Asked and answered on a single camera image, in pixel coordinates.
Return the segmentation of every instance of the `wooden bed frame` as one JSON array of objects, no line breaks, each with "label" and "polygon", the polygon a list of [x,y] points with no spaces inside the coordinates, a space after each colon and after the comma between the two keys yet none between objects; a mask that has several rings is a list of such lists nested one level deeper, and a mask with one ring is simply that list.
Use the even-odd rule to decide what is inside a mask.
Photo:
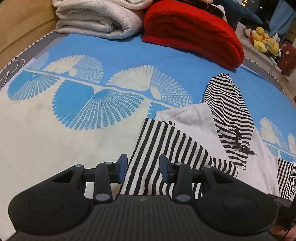
[{"label": "wooden bed frame", "polygon": [[[0,16],[0,71],[25,48],[53,31],[58,20],[51,0],[4,0]],[[290,83],[279,82],[296,107]]]}]

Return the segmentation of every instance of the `yellow plush toy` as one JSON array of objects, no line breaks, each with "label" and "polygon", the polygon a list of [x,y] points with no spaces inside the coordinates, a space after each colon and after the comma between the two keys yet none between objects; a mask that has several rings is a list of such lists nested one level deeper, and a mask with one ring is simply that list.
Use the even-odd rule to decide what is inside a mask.
[{"label": "yellow plush toy", "polygon": [[261,53],[267,52],[265,45],[260,41],[254,40],[254,47],[255,47],[255,49],[257,49]]},{"label": "yellow plush toy", "polygon": [[267,40],[266,49],[268,50],[268,52],[272,53],[274,56],[278,56],[279,54],[279,44],[273,38],[269,38]]},{"label": "yellow plush toy", "polygon": [[257,41],[262,41],[264,39],[269,38],[268,34],[265,33],[262,27],[257,27],[256,31],[252,30],[252,37],[253,37],[253,40],[257,40]]}]

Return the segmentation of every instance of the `red folded blanket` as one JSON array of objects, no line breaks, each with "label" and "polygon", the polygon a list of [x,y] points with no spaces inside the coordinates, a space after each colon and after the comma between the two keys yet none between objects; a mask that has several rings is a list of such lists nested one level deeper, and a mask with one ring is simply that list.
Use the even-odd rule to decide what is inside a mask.
[{"label": "red folded blanket", "polygon": [[223,19],[175,0],[153,4],[145,14],[143,42],[186,50],[224,68],[239,67],[244,51]]}]

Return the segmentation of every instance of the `circular pad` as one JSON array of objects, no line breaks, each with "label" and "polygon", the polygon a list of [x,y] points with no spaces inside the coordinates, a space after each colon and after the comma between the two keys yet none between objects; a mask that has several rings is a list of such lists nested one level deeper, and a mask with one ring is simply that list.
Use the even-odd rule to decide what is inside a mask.
[{"label": "circular pad", "polygon": [[231,235],[261,233],[271,227],[277,217],[274,201],[258,190],[237,194],[228,188],[218,188],[198,199],[196,208],[205,223]]},{"label": "circular pad", "polygon": [[13,198],[8,214],[17,230],[53,235],[80,224],[89,209],[87,198],[72,187],[33,187]]}]

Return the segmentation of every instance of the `folded blanket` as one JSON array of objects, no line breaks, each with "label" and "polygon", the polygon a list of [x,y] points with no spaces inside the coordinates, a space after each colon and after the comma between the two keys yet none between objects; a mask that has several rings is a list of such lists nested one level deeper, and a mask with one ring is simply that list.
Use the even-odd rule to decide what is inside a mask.
[{"label": "folded blanket", "polygon": [[226,21],[204,10],[175,0],[153,4],[144,18],[143,41],[186,50],[235,69],[244,51]]},{"label": "folded blanket", "polygon": [[[52,5],[54,7],[59,7],[65,1],[72,1],[72,0],[52,0]],[[122,7],[133,9],[133,10],[140,10],[150,7],[153,3],[153,0],[109,0],[110,2],[114,2]]]},{"label": "folded blanket", "polygon": [[144,13],[100,0],[63,1],[56,15],[58,33],[123,39],[142,30]]}]

